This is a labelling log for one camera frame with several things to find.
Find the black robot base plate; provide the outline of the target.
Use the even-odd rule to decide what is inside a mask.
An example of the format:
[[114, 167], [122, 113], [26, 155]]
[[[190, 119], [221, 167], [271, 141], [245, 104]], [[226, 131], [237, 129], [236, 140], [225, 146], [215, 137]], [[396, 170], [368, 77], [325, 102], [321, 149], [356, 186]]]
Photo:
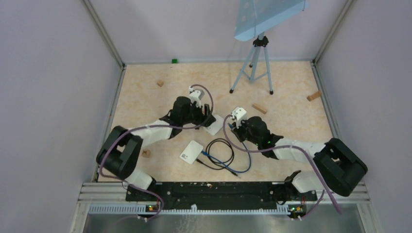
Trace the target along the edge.
[[276, 182], [162, 182], [150, 193], [127, 188], [125, 200], [164, 201], [165, 210], [184, 210], [196, 205], [200, 210], [272, 210], [288, 201], [316, 201], [313, 191], [300, 193], [291, 183]]

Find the wooden block near left arm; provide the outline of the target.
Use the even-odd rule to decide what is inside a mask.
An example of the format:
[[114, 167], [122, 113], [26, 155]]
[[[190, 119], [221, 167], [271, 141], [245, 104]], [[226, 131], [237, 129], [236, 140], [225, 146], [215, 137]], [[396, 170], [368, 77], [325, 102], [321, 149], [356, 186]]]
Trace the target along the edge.
[[143, 150], [141, 156], [144, 157], [144, 158], [150, 158], [151, 151], [150, 150]]

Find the white TP-Link switch box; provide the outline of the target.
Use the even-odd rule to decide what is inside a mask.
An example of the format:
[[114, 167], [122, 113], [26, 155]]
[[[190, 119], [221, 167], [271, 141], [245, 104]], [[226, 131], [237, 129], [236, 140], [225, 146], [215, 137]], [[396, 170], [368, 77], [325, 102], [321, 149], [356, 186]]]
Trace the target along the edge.
[[192, 165], [198, 156], [202, 153], [204, 146], [200, 143], [192, 140], [180, 154], [179, 158], [182, 159], [184, 162]]

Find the long white network switch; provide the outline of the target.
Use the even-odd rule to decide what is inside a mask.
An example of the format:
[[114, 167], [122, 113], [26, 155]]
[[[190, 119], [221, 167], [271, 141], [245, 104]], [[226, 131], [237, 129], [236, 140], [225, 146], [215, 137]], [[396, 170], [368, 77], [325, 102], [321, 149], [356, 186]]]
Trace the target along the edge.
[[215, 117], [215, 121], [208, 127], [206, 127], [206, 131], [210, 135], [216, 135], [223, 127], [223, 118], [220, 115], [213, 115]]

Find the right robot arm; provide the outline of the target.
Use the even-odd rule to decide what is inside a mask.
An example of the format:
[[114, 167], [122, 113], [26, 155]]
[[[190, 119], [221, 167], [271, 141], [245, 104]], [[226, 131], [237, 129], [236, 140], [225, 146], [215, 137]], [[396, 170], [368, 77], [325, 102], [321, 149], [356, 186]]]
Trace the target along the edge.
[[256, 145], [256, 153], [276, 160], [308, 163], [311, 171], [296, 171], [285, 181], [285, 194], [298, 200], [312, 190], [333, 191], [348, 197], [368, 172], [367, 165], [340, 139], [309, 143], [276, 135], [261, 117], [232, 117], [231, 132], [240, 142]]

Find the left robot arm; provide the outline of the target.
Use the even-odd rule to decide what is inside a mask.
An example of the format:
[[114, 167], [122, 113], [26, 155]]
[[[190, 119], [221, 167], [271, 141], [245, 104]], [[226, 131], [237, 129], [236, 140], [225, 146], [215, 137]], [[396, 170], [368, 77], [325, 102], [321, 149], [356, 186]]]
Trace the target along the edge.
[[138, 187], [137, 194], [143, 200], [151, 200], [156, 193], [155, 179], [137, 168], [140, 151], [155, 142], [172, 139], [184, 129], [209, 127], [216, 120], [213, 109], [213, 105], [177, 97], [172, 109], [153, 123], [134, 131], [114, 127], [97, 154], [96, 162], [115, 178]]

